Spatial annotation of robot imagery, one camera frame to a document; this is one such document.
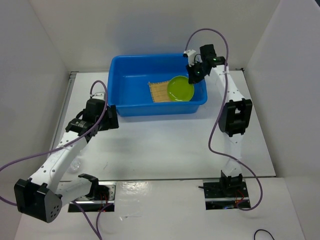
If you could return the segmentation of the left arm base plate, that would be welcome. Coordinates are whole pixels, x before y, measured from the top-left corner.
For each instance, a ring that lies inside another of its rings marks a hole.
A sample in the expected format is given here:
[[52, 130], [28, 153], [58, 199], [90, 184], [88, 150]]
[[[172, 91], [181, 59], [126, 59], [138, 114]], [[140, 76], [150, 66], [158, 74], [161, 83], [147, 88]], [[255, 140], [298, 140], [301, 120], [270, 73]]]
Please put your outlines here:
[[100, 191], [93, 199], [80, 196], [75, 202], [86, 213], [98, 213], [102, 209], [103, 212], [114, 212], [117, 183], [115, 181], [100, 181], [99, 185], [105, 191]]

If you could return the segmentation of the green round plate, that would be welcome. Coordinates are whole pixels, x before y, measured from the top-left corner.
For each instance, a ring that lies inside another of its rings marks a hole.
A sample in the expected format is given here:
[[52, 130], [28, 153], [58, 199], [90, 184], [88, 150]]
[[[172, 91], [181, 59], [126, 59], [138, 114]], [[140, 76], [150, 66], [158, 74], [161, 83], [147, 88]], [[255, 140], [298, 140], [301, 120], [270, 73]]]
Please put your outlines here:
[[167, 95], [172, 102], [189, 102], [195, 94], [195, 87], [186, 76], [175, 76], [167, 85]]

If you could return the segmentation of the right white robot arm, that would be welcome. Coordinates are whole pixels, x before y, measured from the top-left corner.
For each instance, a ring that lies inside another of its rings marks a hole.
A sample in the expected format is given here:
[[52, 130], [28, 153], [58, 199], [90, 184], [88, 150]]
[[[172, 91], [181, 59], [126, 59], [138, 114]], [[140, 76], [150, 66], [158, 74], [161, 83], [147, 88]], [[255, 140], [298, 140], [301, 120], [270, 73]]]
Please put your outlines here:
[[217, 56], [213, 44], [201, 46], [200, 53], [192, 49], [185, 50], [183, 56], [188, 60], [188, 82], [197, 84], [203, 80], [213, 81], [222, 96], [222, 109], [214, 126], [223, 133], [223, 154], [228, 161], [221, 170], [219, 191], [223, 196], [230, 197], [240, 190], [243, 182], [240, 164], [242, 140], [249, 126], [253, 103], [241, 94], [230, 76], [226, 59]]

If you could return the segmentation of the bamboo sushi mat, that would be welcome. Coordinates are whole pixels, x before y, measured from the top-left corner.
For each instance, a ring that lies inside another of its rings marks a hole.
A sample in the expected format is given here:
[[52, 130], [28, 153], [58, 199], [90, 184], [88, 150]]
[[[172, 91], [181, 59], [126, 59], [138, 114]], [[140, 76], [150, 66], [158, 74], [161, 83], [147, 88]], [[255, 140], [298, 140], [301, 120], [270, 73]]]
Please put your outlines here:
[[168, 103], [172, 101], [168, 94], [168, 84], [169, 80], [148, 83], [150, 95], [154, 103]]

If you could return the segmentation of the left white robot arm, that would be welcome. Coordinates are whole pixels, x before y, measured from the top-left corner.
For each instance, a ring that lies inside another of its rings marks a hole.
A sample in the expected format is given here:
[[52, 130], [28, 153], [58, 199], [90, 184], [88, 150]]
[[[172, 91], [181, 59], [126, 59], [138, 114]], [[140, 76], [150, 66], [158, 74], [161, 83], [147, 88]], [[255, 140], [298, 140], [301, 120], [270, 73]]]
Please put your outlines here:
[[116, 106], [90, 98], [85, 108], [68, 123], [59, 145], [44, 164], [27, 180], [19, 179], [14, 185], [18, 211], [51, 223], [63, 206], [82, 196], [107, 201], [109, 188], [100, 185], [95, 176], [81, 173], [71, 182], [59, 183], [73, 160], [98, 132], [118, 127]]

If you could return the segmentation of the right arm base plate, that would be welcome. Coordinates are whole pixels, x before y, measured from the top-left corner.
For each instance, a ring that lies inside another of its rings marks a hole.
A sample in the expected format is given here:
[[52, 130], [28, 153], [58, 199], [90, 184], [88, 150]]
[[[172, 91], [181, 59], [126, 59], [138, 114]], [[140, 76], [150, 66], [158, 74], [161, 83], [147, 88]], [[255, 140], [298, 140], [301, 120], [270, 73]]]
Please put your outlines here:
[[237, 209], [237, 205], [244, 209], [251, 207], [245, 181], [231, 193], [223, 192], [222, 185], [218, 179], [204, 180], [198, 188], [203, 190], [206, 210], [231, 210]]

